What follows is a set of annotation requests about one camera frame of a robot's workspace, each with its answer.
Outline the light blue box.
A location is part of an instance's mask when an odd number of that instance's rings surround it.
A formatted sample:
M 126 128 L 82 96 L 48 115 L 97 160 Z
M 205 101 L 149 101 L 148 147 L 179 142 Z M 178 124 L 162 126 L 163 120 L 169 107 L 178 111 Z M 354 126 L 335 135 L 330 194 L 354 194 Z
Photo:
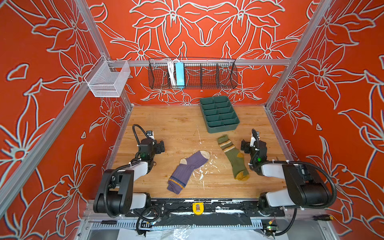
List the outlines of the light blue box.
M 175 68 L 176 68 L 177 86 L 182 89 L 185 87 L 184 63 L 183 62 L 176 62 Z

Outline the green compartment tray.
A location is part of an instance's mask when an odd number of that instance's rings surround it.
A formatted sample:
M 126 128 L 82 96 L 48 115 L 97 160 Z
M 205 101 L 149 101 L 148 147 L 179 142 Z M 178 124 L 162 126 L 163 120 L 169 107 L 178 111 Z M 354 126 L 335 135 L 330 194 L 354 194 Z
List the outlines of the green compartment tray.
M 240 124 L 227 96 L 201 98 L 200 108 L 209 134 L 233 131 Z

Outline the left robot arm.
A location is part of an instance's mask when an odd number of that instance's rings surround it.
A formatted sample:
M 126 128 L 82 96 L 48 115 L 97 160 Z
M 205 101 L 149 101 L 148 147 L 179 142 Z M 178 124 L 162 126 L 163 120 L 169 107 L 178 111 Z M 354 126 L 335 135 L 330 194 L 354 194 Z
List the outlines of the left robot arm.
M 116 218 L 151 205 L 148 193 L 134 192 L 134 183 L 152 170 L 154 158 L 165 152 L 165 144 L 163 141 L 158 142 L 152 131 L 145 131 L 140 125 L 134 124 L 132 130 L 138 152 L 128 164 L 103 173 L 93 203 L 96 214 L 107 214 Z

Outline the green striped sock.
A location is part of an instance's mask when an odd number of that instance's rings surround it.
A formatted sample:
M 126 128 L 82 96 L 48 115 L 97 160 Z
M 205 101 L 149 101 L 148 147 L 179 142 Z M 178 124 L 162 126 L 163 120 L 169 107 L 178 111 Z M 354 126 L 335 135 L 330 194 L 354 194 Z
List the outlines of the green striped sock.
M 236 148 L 227 135 L 219 137 L 217 142 L 231 163 L 234 179 L 238 181 L 248 180 L 250 175 L 245 166 L 244 154 Z

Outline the purple striped sock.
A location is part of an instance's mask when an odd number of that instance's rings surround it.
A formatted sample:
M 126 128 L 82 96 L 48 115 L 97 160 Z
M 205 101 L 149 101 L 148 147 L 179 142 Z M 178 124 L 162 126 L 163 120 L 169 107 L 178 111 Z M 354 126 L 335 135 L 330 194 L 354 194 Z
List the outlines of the purple striped sock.
M 181 159 L 173 174 L 168 180 L 167 190 L 175 194 L 187 186 L 192 173 L 205 165 L 210 159 L 210 153 L 207 151 L 198 151 L 188 158 Z

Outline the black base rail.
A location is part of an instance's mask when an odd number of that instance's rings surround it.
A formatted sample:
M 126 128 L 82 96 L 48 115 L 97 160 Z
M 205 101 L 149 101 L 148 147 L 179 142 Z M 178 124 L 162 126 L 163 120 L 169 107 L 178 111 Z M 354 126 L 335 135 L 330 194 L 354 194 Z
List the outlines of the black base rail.
M 193 203 L 204 203 L 204 213 L 196 216 Z M 269 224 L 276 226 L 278 218 L 285 218 L 282 208 L 265 216 L 258 211 L 257 199 L 152 199 L 150 207 L 135 210 L 126 217 L 138 215 L 142 230 L 165 230 L 171 228 L 240 228 L 262 229 Z

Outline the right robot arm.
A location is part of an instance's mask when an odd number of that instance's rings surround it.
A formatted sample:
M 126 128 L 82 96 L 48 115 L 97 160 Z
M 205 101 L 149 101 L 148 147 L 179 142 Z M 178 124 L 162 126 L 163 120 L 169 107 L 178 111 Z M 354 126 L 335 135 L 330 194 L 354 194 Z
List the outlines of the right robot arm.
M 260 133 L 255 129 L 249 142 L 242 140 L 241 150 L 250 155 L 252 171 L 286 183 L 283 190 L 260 195 L 258 211 L 262 215 L 271 215 L 279 208 L 325 209 L 335 203 L 337 188 L 329 174 L 307 162 L 267 160 L 267 143 L 260 140 Z

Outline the clear plastic wall bin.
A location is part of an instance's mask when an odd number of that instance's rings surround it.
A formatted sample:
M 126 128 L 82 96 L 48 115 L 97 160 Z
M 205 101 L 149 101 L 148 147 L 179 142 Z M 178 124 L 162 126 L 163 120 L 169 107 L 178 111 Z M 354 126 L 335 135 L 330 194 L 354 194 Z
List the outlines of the clear plastic wall bin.
M 109 61 L 102 55 L 84 77 L 97 98 L 119 98 L 131 75 L 128 61 Z

